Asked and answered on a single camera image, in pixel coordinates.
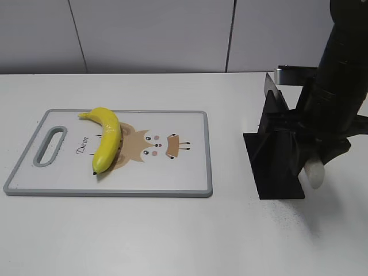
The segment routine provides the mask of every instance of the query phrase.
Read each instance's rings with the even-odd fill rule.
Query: cutting board
[[[205,112],[114,110],[122,129],[120,149],[110,170],[96,176],[92,159],[102,128],[78,118],[87,111],[46,112],[4,185],[7,195],[212,195]],[[128,136],[134,139],[124,143]]]

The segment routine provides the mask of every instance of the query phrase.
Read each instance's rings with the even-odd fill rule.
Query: black stand
[[[257,133],[243,135],[261,200],[305,198],[298,177],[294,176],[289,168],[289,155],[285,152],[285,141],[288,138],[272,137],[285,134],[287,133],[273,133],[267,137]]]

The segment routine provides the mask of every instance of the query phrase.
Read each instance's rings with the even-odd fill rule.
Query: banana
[[[93,174],[100,174],[110,167],[118,151],[121,140],[119,119],[107,108],[95,108],[78,116],[102,125],[101,144],[93,156],[92,163]]]

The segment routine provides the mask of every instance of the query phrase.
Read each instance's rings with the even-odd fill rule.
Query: metal blade
[[[277,89],[277,86],[275,85],[274,81],[271,79],[269,73],[266,73],[266,79],[264,80],[264,95],[267,97],[267,94],[269,91],[272,91],[274,94],[276,104],[278,107],[279,112],[284,112],[289,110],[287,103],[285,99],[283,98],[283,95],[280,90]]]

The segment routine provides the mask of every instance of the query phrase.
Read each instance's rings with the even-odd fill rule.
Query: white table
[[[50,108],[204,110],[210,198],[8,197],[0,275],[368,275],[368,137],[326,166],[304,200],[258,199],[243,132],[264,73],[0,76],[0,183]],[[292,108],[299,87],[283,87]],[[365,104],[361,114],[368,114]]]

